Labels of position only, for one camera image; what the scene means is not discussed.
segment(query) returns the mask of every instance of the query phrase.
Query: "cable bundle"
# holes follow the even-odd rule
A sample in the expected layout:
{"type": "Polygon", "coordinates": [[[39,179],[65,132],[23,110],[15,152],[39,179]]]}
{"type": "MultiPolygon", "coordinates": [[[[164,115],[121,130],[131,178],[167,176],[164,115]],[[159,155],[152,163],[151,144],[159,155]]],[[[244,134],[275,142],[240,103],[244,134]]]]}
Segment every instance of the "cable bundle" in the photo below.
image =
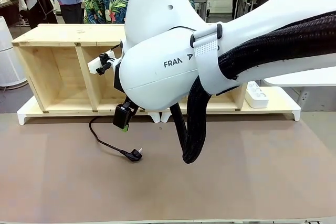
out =
{"type": "MultiPolygon", "coordinates": [[[[336,12],[330,12],[251,39],[219,56],[218,64],[222,74],[233,80],[243,71],[258,65],[335,52],[336,12]]],[[[210,98],[211,95],[203,89],[197,77],[188,96],[188,129],[179,104],[170,107],[183,151],[183,161],[187,164],[194,162],[201,153],[206,136],[206,107],[210,98]]]]}

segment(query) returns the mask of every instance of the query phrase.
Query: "brown table top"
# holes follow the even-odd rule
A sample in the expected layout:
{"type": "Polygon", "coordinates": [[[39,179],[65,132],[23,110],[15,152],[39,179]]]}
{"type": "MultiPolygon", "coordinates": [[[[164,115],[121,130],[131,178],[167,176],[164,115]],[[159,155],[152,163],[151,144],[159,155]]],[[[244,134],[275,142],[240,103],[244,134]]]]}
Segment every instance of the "brown table top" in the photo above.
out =
{"type": "Polygon", "coordinates": [[[303,122],[277,116],[209,118],[199,159],[186,165],[173,123],[93,128],[84,119],[0,115],[0,220],[295,219],[336,215],[336,160],[303,122]]]}

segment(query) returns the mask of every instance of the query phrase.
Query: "black plug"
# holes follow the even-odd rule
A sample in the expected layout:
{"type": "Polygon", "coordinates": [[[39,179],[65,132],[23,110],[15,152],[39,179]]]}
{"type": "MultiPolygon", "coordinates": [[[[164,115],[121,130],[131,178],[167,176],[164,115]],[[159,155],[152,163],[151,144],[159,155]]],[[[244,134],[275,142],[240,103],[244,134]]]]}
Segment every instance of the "black plug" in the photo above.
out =
{"type": "Polygon", "coordinates": [[[122,155],[124,155],[126,158],[128,158],[130,161],[137,162],[142,158],[141,151],[142,151],[142,148],[140,148],[140,150],[138,150],[138,151],[136,149],[134,149],[134,150],[132,150],[131,153],[129,153],[127,151],[124,151],[124,150],[121,150],[120,153],[122,155]]]}

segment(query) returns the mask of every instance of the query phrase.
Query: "white strap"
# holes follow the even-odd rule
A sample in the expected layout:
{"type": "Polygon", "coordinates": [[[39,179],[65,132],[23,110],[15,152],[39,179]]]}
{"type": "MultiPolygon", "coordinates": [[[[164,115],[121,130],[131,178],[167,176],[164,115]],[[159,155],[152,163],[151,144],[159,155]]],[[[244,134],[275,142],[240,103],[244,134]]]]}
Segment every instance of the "white strap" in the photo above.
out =
{"type": "Polygon", "coordinates": [[[194,33],[195,58],[201,84],[209,94],[218,94],[236,85],[222,74],[218,65],[217,25],[209,26],[205,31],[194,33]]]}

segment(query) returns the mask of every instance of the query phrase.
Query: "white power strip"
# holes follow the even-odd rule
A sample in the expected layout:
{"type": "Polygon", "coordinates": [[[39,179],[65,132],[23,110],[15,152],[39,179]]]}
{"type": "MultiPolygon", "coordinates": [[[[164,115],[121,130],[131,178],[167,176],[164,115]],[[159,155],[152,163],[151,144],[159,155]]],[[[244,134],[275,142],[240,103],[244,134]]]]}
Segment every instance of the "white power strip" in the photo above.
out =
{"type": "Polygon", "coordinates": [[[251,108],[267,108],[269,99],[255,81],[250,81],[247,83],[246,91],[245,99],[251,108]]]}

